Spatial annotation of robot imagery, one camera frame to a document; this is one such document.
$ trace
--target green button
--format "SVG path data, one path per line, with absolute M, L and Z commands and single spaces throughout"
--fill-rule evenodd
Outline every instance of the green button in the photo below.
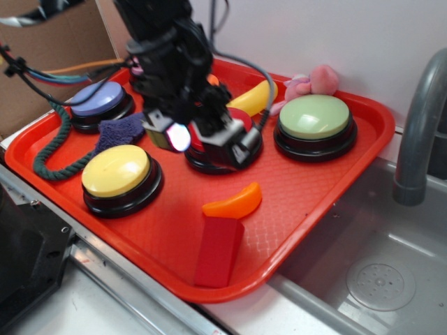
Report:
M 334 96 L 310 94 L 289 101 L 281 109 L 279 121 L 290 136 L 320 140 L 336 135 L 346 127 L 349 109 Z

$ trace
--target orange tray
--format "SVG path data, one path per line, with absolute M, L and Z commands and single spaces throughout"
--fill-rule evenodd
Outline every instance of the orange tray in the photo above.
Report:
M 213 73 L 233 96 L 264 78 L 257 72 L 216 60 Z M 284 97 L 286 77 L 273 75 Z M 112 80 L 122 84 L 141 111 L 142 99 L 132 92 L 126 70 Z M 241 297 L 266 282 L 287 255 L 388 144 L 395 131 L 393 116 L 380 103 L 337 92 L 351 109 L 358 139 L 346 155 L 325 163 L 299 163 L 282 156 L 274 146 L 276 117 L 267 122 L 264 149 L 247 170 L 210 176 L 192 170 L 182 154 L 156 148 L 147 136 L 138 143 L 158 162 L 165 186 L 153 203 L 120 219 L 89 213 L 82 200 L 80 174 L 66 181 L 46 181 L 34 174 L 33 159 L 57 134 L 60 120 L 50 113 L 17 137 L 6 151 L 8 166 L 58 204 L 86 228 L 106 241 L 145 273 L 178 297 L 196 303 L 224 302 Z M 47 166 L 60 169 L 94 148 L 98 135 L 71 131 Z M 251 182 L 261 185 L 263 200 L 242 219 L 245 232 L 228 287 L 209 289 L 193 284 L 205 217 L 203 204 L 229 198 Z

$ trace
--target yellow button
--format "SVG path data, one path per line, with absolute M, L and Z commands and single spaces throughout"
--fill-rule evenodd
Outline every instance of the yellow button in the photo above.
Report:
M 149 172 L 146 151 L 135 145 L 107 149 L 85 166 L 82 185 L 99 198 L 111 198 L 135 188 Z

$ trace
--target gray faucet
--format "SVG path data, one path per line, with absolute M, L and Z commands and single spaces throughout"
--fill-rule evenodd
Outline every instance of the gray faucet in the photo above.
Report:
M 447 179 L 446 100 L 447 48 L 430 59 L 411 102 L 393 185 L 400 204 L 423 202 L 427 173 Z

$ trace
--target green rope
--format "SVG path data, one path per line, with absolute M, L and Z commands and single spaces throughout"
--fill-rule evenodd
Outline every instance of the green rope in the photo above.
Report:
M 47 167 L 45 166 L 45 162 L 62 145 L 62 143 L 65 142 L 71 129 L 70 115 L 68 115 L 67 111 L 65 111 L 62 106 L 57 105 L 56 103 L 53 103 L 51 101 L 48 101 L 48 103 L 61 117 L 61 128 L 59 129 L 57 135 L 52 139 L 52 141 L 37 154 L 34 159 L 33 170 L 39 177 L 42 177 L 44 179 L 65 180 L 77 174 L 87 165 L 87 163 L 90 161 L 92 151 L 81 159 L 78 159 L 76 162 L 65 167 L 64 169 L 56 171 L 47 169 Z

